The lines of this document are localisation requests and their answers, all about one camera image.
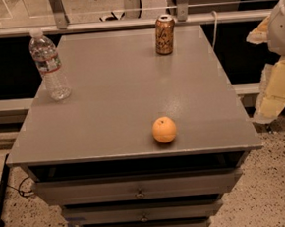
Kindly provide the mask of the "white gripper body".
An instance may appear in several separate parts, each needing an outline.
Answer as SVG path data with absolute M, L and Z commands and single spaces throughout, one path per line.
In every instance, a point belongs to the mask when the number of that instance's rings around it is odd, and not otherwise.
M 269 51 L 285 56 L 285 0 L 279 0 L 271 11 L 267 27 Z

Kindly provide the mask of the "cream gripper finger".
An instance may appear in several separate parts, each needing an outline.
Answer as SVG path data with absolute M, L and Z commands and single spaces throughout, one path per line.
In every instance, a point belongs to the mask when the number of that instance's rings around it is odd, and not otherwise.
M 261 73 L 253 121 L 268 124 L 285 108 L 285 56 L 274 65 L 266 64 Z
M 251 44 L 266 44 L 268 42 L 267 33 L 268 33 L 268 23 L 270 17 L 267 16 L 259 23 L 256 28 L 254 28 L 246 37 L 246 41 Z

